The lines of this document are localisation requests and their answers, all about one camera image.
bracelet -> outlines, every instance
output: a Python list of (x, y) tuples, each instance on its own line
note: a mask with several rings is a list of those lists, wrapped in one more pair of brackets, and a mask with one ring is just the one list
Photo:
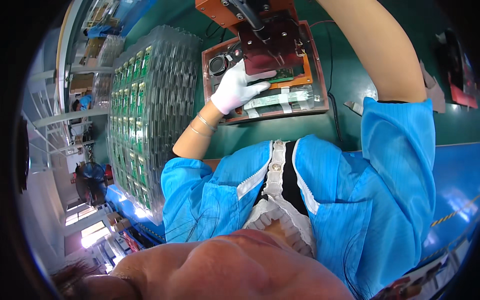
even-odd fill
[(202, 121), (203, 124), (207, 125), (213, 132), (216, 131), (216, 128), (208, 124), (207, 121), (200, 115), (200, 112), (197, 112), (197, 117)]
[(203, 133), (198, 132), (197, 130), (195, 130), (195, 128), (192, 127), (192, 122), (191, 121), (190, 121), (190, 124), (188, 124), (188, 127), (190, 127), (190, 129), (192, 129), (194, 133), (199, 134), (199, 135), (204, 136), (204, 137), (212, 137), (212, 135), (213, 135), (213, 134), (212, 135), (207, 135), (207, 134), (203, 134)]

woman's lips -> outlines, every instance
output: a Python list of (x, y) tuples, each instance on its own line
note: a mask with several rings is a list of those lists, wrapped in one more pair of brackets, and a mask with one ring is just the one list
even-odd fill
[(280, 247), (280, 245), (273, 238), (271, 238), (268, 234), (266, 234), (264, 232), (261, 232), (260, 230), (240, 229), (240, 230), (232, 232), (229, 235), (230, 236), (232, 236), (232, 235), (243, 235), (243, 236), (249, 237), (251, 239), (254, 239), (254, 240), (257, 240), (257, 241), (260, 241), (260, 242), (264, 242), (264, 243), (267, 243), (267, 244), (270, 244), (272, 246), (275, 246), (275, 247), (278, 247), (278, 248), (282, 249), (282, 247)]

hand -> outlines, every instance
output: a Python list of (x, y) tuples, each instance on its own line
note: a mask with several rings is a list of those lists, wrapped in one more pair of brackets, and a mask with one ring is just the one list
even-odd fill
[(247, 83), (275, 75), (276, 71), (269, 71), (249, 76), (245, 73), (245, 63), (240, 60), (225, 73), (220, 86), (210, 100), (221, 113), (227, 115), (232, 109), (242, 106), (254, 96), (270, 88), (270, 83), (267, 81), (250, 86), (247, 86)]

green table surface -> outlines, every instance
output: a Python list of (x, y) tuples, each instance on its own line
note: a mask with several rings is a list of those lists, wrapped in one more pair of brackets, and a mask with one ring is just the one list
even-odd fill
[[(435, 34), (449, 27), (448, 21), (434, 5), (433, 0), (382, 0), (380, 1), (398, 20), (408, 34), (419, 59), (425, 63), (426, 70), (434, 76), (445, 93), (446, 113), (434, 112), (436, 143), (459, 144), (480, 141), (480, 110), (453, 104), (446, 74), (439, 73), (434, 55)], [(315, 1), (296, 0), (295, 7), (300, 20), (313, 24), (331, 17)], [(126, 36), (125, 48), (134, 44), (138, 38), (147, 35), (158, 25), (167, 24), (181, 27), (204, 40), (202, 50), (219, 42), (221, 30), (214, 37), (206, 38), (205, 29), (211, 19), (197, 11), (194, 0), (169, 1), (157, 3), (139, 20)], [(344, 151), (361, 149), (361, 117), (343, 105), (346, 101), (362, 103), (365, 96), (377, 98), (377, 91), (362, 67), (349, 42), (334, 23), (321, 23), (312, 27), (320, 62), (328, 88), (330, 84), (330, 46), (326, 28), (329, 28), (333, 48), (333, 77), (331, 92), (336, 98), (338, 117), (343, 142), (340, 142), (335, 130), (333, 111), (321, 115), (285, 117), (273, 120), (253, 121), (238, 125), (219, 126), (205, 158), (221, 158), (243, 147), (264, 141), (281, 139), (297, 140), (307, 134), (316, 134), (330, 141)], [(234, 37), (227, 31), (225, 40)], [(195, 91), (194, 115), (204, 105), (201, 71), (199, 70)]]

red wire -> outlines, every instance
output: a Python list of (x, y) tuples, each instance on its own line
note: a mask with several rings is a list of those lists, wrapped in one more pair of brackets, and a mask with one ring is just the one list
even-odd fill
[(333, 21), (333, 20), (318, 21), (318, 22), (313, 23), (312, 25), (310, 25), (310, 28), (312, 28), (313, 26), (315, 26), (315, 25), (317, 25), (317, 24), (325, 23), (325, 22), (333, 22), (333, 23), (335, 23), (335, 21)]

